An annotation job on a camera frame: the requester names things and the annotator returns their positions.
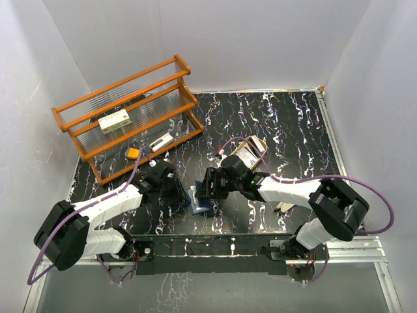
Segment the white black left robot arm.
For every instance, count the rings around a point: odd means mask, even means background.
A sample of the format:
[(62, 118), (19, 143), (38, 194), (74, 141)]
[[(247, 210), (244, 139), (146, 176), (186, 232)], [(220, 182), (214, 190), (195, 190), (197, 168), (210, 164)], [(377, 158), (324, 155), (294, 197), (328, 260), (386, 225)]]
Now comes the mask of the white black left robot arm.
[(98, 254), (128, 260), (135, 250), (129, 236), (117, 228), (101, 230), (99, 225), (153, 201), (169, 208), (190, 202), (176, 168), (164, 160), (101, 196), (78, 203), (57, 202), (37, 231), (34, 244), (60, 271), (80, 258)]

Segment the blue leather card holder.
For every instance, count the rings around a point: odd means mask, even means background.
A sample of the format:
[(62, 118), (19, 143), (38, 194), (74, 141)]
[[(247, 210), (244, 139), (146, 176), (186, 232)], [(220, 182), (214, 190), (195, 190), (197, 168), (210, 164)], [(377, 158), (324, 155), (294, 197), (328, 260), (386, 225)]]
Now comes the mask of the blue leather card holder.
[(195, 185), (192, 185), (188, 191), (190, 197), (190, 205), (192, 215), (199, 215), (213, 211), (213, 204), (208, 198), (197, 198), (196, 192), (202, 186), (201, 181), (195, 181)]

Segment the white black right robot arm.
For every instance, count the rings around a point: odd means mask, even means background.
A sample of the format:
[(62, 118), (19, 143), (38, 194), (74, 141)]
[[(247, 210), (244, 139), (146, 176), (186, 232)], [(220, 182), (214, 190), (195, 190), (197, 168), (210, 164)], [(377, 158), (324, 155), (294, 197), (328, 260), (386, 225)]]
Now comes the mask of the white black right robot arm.
[(340, 178), (284, 183), (275, 175), (252, 171), (236, 155), (223, 159), (218, 168), (207, 168), (195, 197), (224, 200), (231, 192), (253, 201), (283, 202), (314, 212), (316, 217), (299, 226), (289, 240), (268, 248), (271, 254), (290, 258), (307, 258), (331, 239), (351, 241), (369, 211), (367, 201)]

